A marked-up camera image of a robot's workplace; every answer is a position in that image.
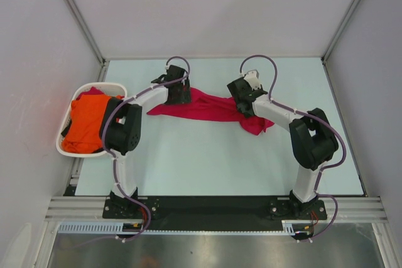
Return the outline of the crimson red t-shirt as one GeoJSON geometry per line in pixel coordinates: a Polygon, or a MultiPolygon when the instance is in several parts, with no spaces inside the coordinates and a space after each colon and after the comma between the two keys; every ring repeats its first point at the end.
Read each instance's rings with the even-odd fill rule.
{"type": "Polygon", "coordinates": [[[209,95],[196,88],[191,89],[191,97],[191,102],[187,104],[161,104],[148,111],[147,114],[167,115],[196,121],[236,122],[246,132],[255,136],[274,126],[274,122],[262,117],[245,117],[237,111],[232,97],[209,95]]]}

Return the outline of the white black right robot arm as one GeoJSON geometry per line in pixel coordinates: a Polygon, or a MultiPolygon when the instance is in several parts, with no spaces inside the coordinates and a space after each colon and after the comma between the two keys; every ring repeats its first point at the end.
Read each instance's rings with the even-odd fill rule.
{"type": "Polygon", "coordinates": [[[260,117],[290,133],[293,156],[299,164],[290,191],[290,215],[305,218],[318,200],[317,188],[324,164],[339,144],[323,110],[301,112],[273,100],[260,84],[238,78],[227,85],[236,109],[245,117],[260,117]]]}

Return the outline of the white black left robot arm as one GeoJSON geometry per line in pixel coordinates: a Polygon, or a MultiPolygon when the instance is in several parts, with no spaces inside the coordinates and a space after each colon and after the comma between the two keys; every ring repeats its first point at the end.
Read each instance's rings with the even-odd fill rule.
{"type": "Polygon", "coordinates": [[[127,218],[135,216],[140,207],[138,185],[127,161],[128,153],[136,149],[141,139],[143,116],[158,105],[191,102],[190,68],[167,64],[165,69],[143,91],[122,100],[112,97],[99,129],[102,147],[112,158],[114,184],[109,207],[117,208],[127,218]]]}

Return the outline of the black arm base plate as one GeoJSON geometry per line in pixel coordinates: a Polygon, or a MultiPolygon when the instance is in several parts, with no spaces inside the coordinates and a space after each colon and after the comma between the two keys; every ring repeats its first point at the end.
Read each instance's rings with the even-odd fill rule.
{"type": "Polygon", "coordinates": [[[139,205],[108,197],[102,216],[129,220],[146,216],[150,230],[183,232],[257,232],[281,230],[285,220],[302,224],[327,221],[324,202],[306,205],[287,196],[140,196],[139,205]]]}

